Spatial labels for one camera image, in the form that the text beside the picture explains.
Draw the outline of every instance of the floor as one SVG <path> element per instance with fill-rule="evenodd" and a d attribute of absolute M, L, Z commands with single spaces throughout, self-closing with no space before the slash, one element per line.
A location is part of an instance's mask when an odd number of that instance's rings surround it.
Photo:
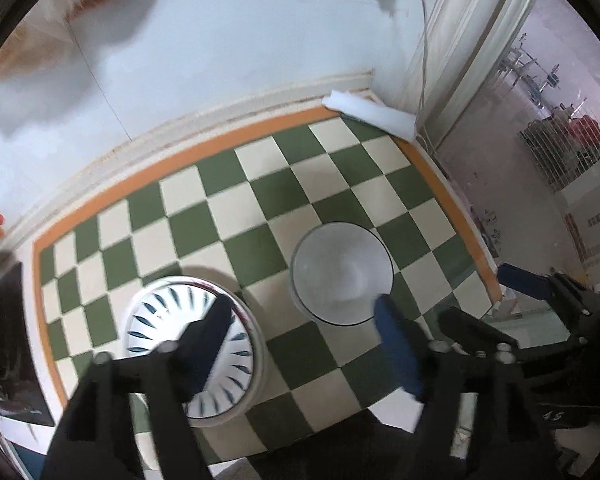
<path fill-rule="evenodd" d="M 476 94 L 438 156 L 482 219 L 502 262 L 540 274 L 553 267 L 579 276 L 582 264 L 560 209 L 518 135 L 541 118 L 534 115 L 540 111 L 510 83 L 492 80 Z"/>
<path fill-rule="evenodd" d="M 472 231 L 456 203 L 418 170 L 432 163 L 324 108 L 304 113 L 291 126 L 266 121 L 143 170 L 35 242 L 41 334 L 61 398 L 71 395 L 94 352 L 124 355 L 123 318 L 133 294 L 181 273 L 241 294 L 269 348 L 269 377 L 256 406 L 226 427 L 198 432 L 209 463 L 242 456 L 244 439 L 253 453 L 289 444 L 389 395 L 396 384 L 369 322 L 318 326 L 288 297 L 292 251 L 324 222 L 353 222 L 384 242 L 394 263 L 392 295 L 435 338 L 443 338 L 436 313 L 444 306 L 477 317 L 490 309 L 483 280 L 493 280 L 493 271 L 484 258 L 472 258 L 482 250 L 473 234 L 466 237 Z M 271 423 L 280 417 L 295 423 Z M 145 469 L 156 469 L 140 399 L 134 420 Z"/>

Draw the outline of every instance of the metal bolt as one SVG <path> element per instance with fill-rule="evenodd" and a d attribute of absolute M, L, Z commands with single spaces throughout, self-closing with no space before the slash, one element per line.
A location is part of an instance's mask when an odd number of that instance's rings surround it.
<path fill-rule="evenodd" d="M 169 352 L 173 352 L 177 347 L 177 341 L 163 341 L 156 347 L 156 350 L 161 354 L 168 354 Z"/>
<path fill-rule="evenodd" d="M 451 346 L 445 341 L 434 340 L 429 343 L 429 348 L 431 348 L 434 352 L 438 352 L 440 354 L 446 354 L 451 350 Z"/>
<path fill-rule="evenodd" d="M 516 362 L 516 357 L 511 352 L 496 352 L 495 357 L 498 361 L 506 365 Z"/>
<path fill-rule="evenodd" d="M 93 358 L 93 362 L 97 365 L 103 365 L 104 363 L 111 361 L 111 359 L 112 356 L 109 352 L 98 352 L 96 357 Z"/>

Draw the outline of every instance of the checkered tablecloth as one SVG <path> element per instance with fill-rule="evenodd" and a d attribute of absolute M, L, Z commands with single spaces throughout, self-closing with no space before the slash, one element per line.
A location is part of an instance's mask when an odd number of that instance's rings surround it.
<path fill-rule="evenodd" d="M 382 399 L 396 383 L 372 322 L 316 324 L 287 292 L 299 239 L 330 221 L 364 226 L 384 242 L 392 295 L 435 338 L 444 338 L 436 324 L 443 306 L 478 317 L 491 307 L 464 243 L 392 139 L 335 118 L 179 168 L 40 253 L 46 327 L 67 394 L 93 352 L 122 355 L 123 314 L 143 285 L 190 274 L 241 294 L 269 351 L 256 405 L 195 430 L 209 463 L 286 446 Z M 138 397 L 133 406 L 139 449 L 154 467 L 146 408 Z"/>

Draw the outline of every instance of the baseboard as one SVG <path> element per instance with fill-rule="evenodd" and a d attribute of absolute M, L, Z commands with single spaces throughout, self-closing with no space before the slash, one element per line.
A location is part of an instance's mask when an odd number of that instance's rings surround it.
<path fill-rule="evenodd" d="M 15 250 L 58 217 L 79 208 L 100 188 L 110 186 L 112 180 L 122 180 L 153 164 L 165 155 L 165 151 L 176 152 L 237 126 L 261 121 L 263 114 L 273 117 L 315 107 L 319 104 L 316 100 L 331 90 L 366 90 L 371 86 L 371 79 L 371 71 L 329 76 L 277 88 L 164 123 L 114 148 L 63 182 L 17 221 L 0 251 Z"/>

